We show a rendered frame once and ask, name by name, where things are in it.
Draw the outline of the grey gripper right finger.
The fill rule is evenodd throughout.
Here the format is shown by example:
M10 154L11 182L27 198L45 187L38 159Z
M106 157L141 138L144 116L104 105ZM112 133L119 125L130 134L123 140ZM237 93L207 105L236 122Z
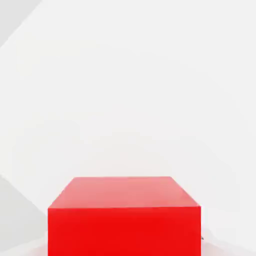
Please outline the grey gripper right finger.
M250 251L241 246L203 235L201 239L201 256L250 256Z

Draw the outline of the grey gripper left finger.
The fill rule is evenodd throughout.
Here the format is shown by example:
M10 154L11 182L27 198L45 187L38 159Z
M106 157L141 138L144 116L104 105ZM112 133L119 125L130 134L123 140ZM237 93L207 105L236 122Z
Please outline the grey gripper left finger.
M19 245L11 256L48 256L47 241L42 238Z

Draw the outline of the small red cube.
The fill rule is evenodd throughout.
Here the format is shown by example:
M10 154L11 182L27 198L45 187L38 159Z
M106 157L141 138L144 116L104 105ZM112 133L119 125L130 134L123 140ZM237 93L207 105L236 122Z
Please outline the small red cube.
M201 256L201 206L171 177L75 177L47 210L48 256Z

